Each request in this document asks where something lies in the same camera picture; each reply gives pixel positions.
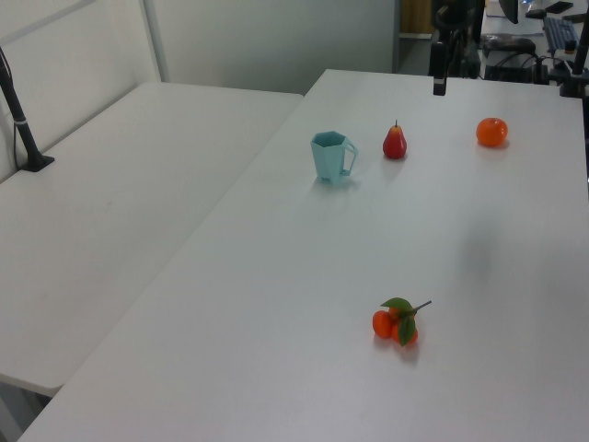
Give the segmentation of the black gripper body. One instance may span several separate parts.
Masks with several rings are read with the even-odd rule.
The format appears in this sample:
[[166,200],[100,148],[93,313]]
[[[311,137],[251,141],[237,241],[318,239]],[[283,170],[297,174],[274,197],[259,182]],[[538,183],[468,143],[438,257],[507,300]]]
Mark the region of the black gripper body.
[[447,77],[447,44],[436,41],[431,45],[431,76],[435,81],[445,81]]

